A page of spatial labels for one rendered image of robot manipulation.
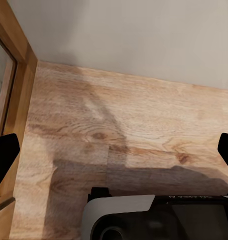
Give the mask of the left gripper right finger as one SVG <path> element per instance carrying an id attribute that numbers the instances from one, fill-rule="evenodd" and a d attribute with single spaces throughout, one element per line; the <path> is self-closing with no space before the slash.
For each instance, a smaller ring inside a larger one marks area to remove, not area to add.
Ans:
<path id="1" fill-rule="evenodd" d="M 218 151 L 228 165 L 228 133 L 222 133 L 218 144 Z"/>

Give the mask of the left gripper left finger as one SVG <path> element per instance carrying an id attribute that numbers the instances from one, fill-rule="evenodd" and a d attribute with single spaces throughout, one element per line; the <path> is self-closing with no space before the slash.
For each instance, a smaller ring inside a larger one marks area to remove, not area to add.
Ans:
<path id="1" fill-rule="evenodd" d="M 20 152 L 16 133 L 0 136 L 0 183 Z"/>

